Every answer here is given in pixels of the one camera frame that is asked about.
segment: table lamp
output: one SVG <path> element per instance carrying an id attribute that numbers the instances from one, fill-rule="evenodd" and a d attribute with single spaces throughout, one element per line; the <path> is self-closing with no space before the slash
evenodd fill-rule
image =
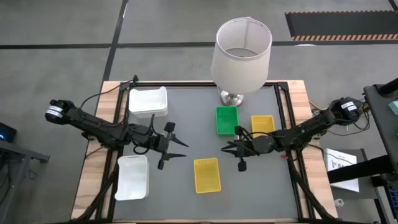
<path id="1" fill-rule="evenodd" d="M 272 35 L 251 17 L 232 19 L 217 32 L 211 76 L 222 90 L 221 102 L 239 106 L 243 94 L 260 89 L 268 77 Z"/>

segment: yellow plastic tray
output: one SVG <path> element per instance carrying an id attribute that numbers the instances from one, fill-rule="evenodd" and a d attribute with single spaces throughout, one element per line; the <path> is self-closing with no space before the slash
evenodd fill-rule
<path id="1" fill-rule="evenodd" d="M 217 158 L 195 159 L 195 190 L 198 194 L 220 192 L 221 181 Z"/>
<path id="2" fill-rule="evenodd" d="M 252 132 L 261 131 L 265 133 L 275 131 L 274 117 L 271 115 L 251 116 L 251 131 Z M 253 134 L 253 137 L 256 138 L 260 135 L 265 135 L 265 134 Z"/>

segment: black floor mat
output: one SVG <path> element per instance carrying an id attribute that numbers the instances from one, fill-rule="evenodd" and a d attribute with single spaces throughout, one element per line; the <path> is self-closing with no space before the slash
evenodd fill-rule
<path id="1" fill-rule="evenodd" d="M 395 40 L 397 11 L 286 12 L 294 40 Z"/>

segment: silver lamp base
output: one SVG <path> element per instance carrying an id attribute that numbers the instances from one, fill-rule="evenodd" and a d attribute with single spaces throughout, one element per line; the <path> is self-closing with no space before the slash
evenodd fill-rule
<path id="1" fill-rule="evenodd" d="M 227 91 L 221 92 L 221 102 L 225 106 L 239 106 L 243 101 L 243 95 L 236 95 L 228 93 Z"/>

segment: wooden table frame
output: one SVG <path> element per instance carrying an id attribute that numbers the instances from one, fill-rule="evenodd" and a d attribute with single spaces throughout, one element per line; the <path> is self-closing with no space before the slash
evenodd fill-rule
<path id="1" fill-rule="evenodd" d="M 203 83 L 209 81 L 178 81 L 177 83 Z M 288 96 L 285 96 L 284 91 L 280 91 L 280 95 L 282 100 L 282 108 L 284 112 L 284 118 L 286 121 L 286 128 L 291 127 L 291 118 L 295 118 L 294 123 L 301 123 L 312 117 L 310 105 L 308 102 L 307 92 L 305 91 L 305 85 L 302 80 L 279 80 L 279 81 L 269 81 L 269 82 L 286 82 L 288 89 Z M 103 88 L 101 92 L 108 91 L 116 86 L 118 86 L 120 82 L 104 82 Z M 107 121 L 116 122 L 114 119 L 117 118 L 115 116 L 116 105 L 120 102 L 117 102 L 117 98 L 119 95 L 118 88 L 111 91 L 110 93 L 104 94 L 100 96 L 98 107 L 96 110 L 96 116 L 99 118 L 103 118 Z M 121 107 L 119 110 L 119 120 L 121 120 L 124 116 L 125 105 L 127 100 L 126 91 L 123 95 L 121 95 Z M 289 108 L 289 104 L 287 100 L 290 100 L 292 108 Z M 289 115 L 289 109 L 293 111 L 293 115 Z M 318 144 L 317 141 L 312 141 L 312 144 Z M 87 154 L 99 148 L 99 143 L 95 141 L 90 141 Z M 101 188 L 101 183 L 103 180 L 104 167 L 106 165 L 106 157 L 107 154 L 113 153 L 112 160 L 108 164 L 110 165 L 109 172 L 111 172 L 112 168 L 116 163 L 117 152 L 107 152 L 107 149 L 101 149 L 95 154 L 92 154 L 83 164 L 80 183 L 78 186 L 78 191 L 75 198 L 75 203 L 72 210 L 71 218 L 76 218 L 81 215 L 87 206 L 91 203 L 91 201 L 95 198 L 96 194 L 99 192 Z M 315 149 L 313 147 L 306 147 L 302 153 L 303 158 L 303 166 L 299 166 L 296 162 L 296 169 L 300 170 L 305 168 L 304 174 L 307 174 L 308 184 L 311 191 L 320 201 L 320 203 L 326 208 L 326 210 L 337 217 L 337 212 L 335 208 L 335 204 L 333 201 L 333 196 L 331 194 L 331 188 L 329 185 L 325 165 L 323 162 L 323 155 L 321 151 Z M 110 188 L 104 199 L 104 206 L 102 207 L 102 213 L 97 214 L 94 217 L 97 218 L 106 218 L 106 211 L 109 208 L 109 201 L 112 195 Z M 310 217 L 310 211 L 307 207 L 307 200 L 304 196 L 304 193 L 298 187 L 298 194 L 300 196 L 300 204 L 303 217 Z M 282 219 L 268 219 L 268 220 L 117 220 L 117 222 L 296 222 L 296 218 L 282 218 Z"/>

